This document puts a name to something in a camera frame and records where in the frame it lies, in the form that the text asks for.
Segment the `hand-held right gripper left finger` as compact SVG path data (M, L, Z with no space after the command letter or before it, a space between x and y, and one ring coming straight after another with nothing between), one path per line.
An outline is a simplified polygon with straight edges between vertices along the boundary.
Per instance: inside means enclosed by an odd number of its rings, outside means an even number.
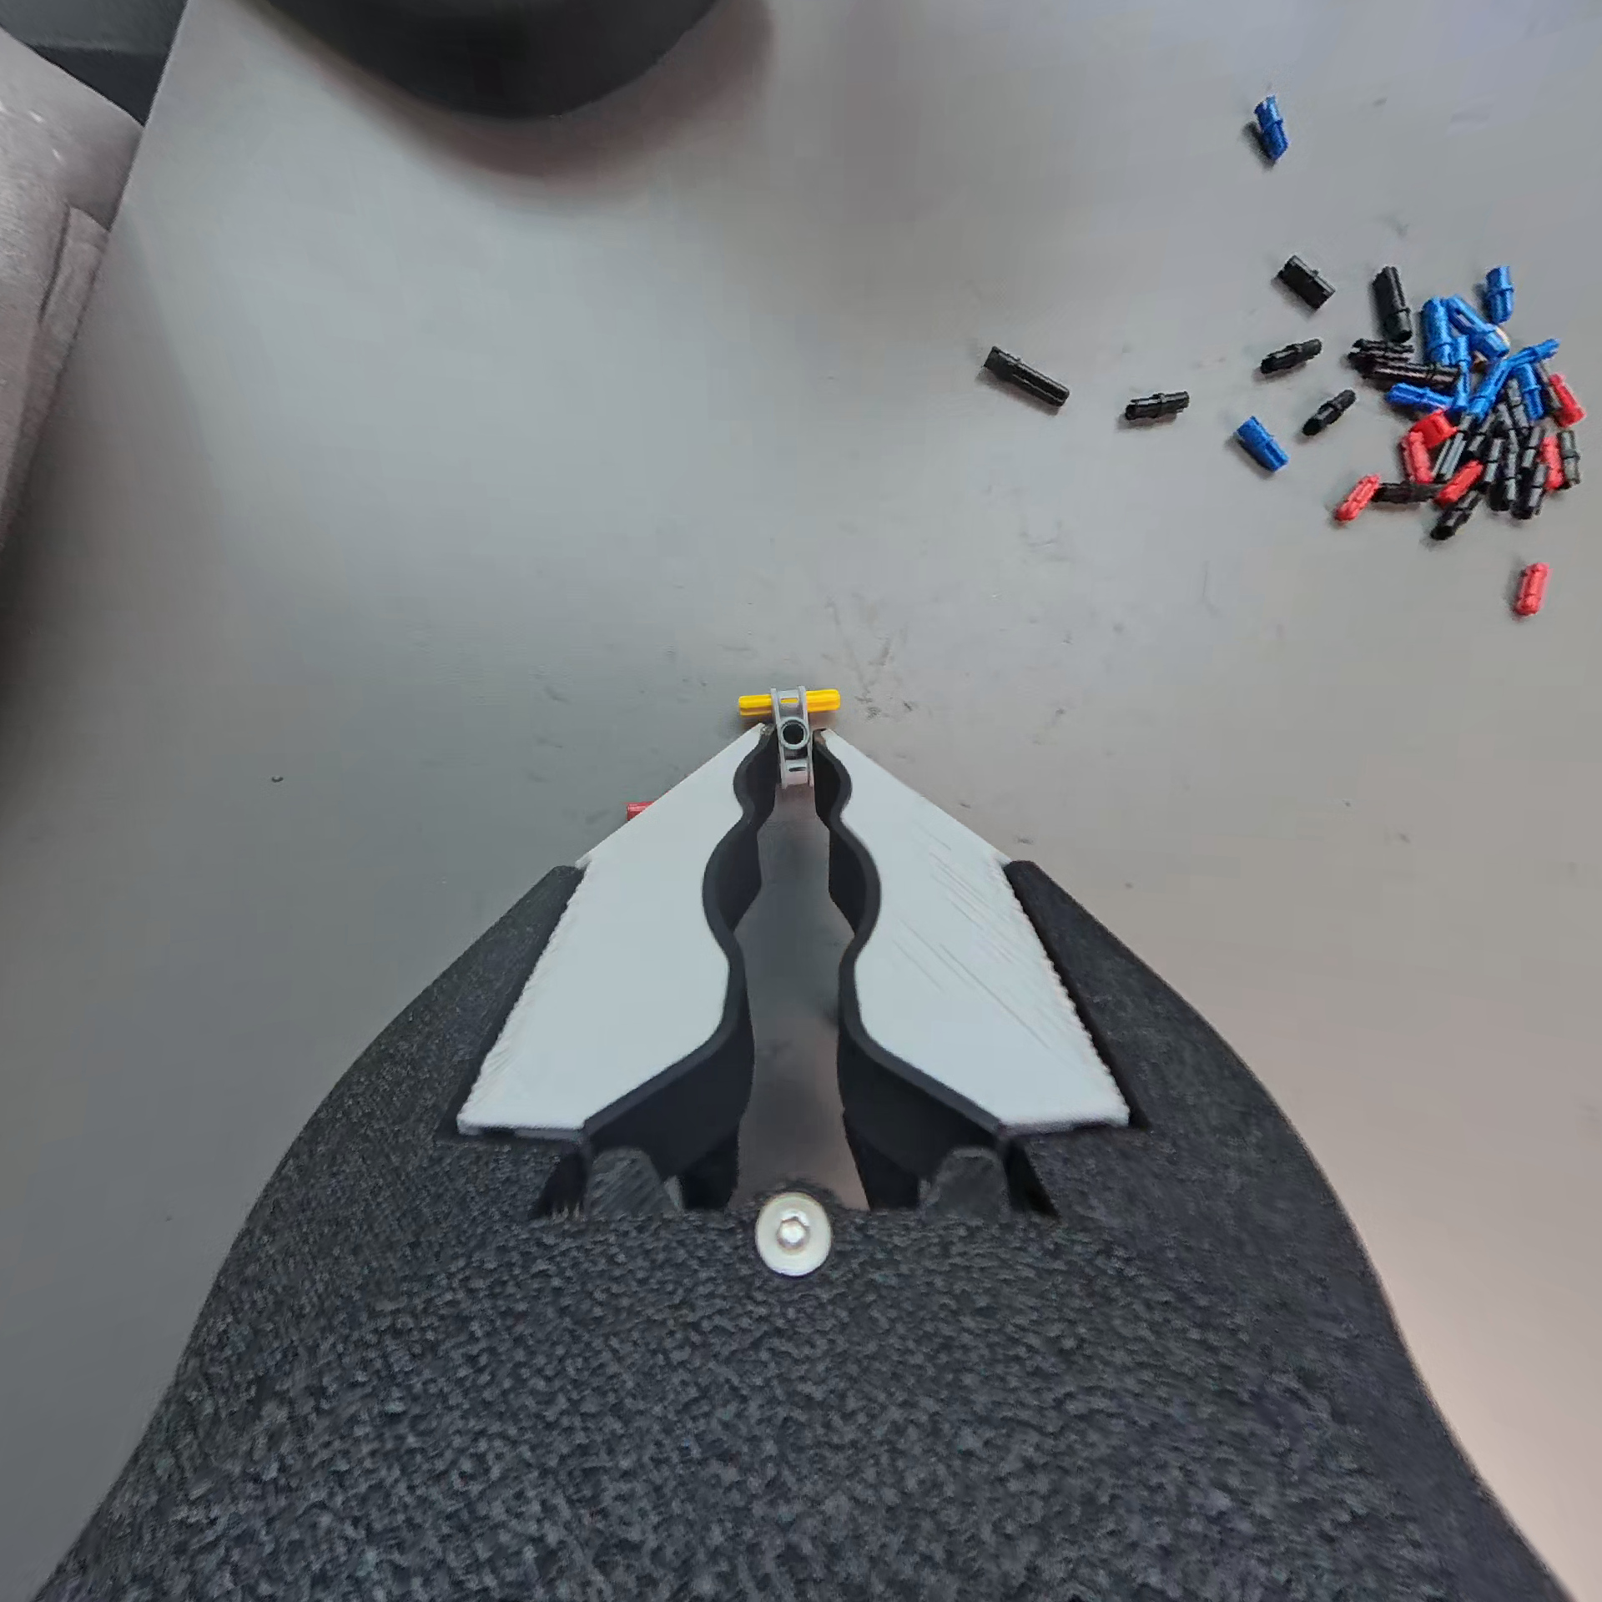
M771 731L756 727L594 847L456 1112L464 1137L632 1149L691 1212L727 1210L756 1072L735 937L763 885Z

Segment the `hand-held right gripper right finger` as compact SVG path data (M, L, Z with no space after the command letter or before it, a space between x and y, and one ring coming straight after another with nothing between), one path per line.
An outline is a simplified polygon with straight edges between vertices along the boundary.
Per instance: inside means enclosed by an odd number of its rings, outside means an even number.
M912 1212L950 1156L992 1154L1006 1198L1030 1139L1133 1128L1015 866L838 733L815 744L838 971L836 1084L874 1212Z

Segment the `grey connector with yellow axle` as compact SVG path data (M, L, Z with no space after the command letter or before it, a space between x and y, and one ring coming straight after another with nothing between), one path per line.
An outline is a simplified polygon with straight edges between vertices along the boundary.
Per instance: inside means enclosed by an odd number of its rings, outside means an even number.
M811 788L815 782L815 721L842 710L842 693L834 687L762 695L741 695L737 712L744 721L773 725L781 788Z

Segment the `pile of small connector pins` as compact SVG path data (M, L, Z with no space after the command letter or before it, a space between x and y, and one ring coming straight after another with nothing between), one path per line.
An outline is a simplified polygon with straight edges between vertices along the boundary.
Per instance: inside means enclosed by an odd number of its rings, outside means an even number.
M1524 538L1578 481L1563 268L1595 121L1400 83L1292 96L1263 153L1221 94L1074 105L996 140L981 334L1048 386L1008 462L1036 607L1175 632L1402 544Z

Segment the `grey desk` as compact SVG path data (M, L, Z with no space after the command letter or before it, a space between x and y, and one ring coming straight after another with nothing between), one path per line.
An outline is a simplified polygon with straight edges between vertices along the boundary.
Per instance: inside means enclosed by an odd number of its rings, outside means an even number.
M1595 121L1599 4L763 4L458 123L193 4L4 571L4 1599L277 1162L533 882L821 681L1235 1046L1465 1452L1599 1599L1599 353L1519 538L1175 632L1036 607L996 140L1179 86Z

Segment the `grey cloth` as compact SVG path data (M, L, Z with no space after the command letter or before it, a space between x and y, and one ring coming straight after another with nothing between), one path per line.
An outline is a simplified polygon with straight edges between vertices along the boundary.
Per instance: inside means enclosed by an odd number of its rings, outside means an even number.
M3 536L25 498L140 140L126 111L3 35Z

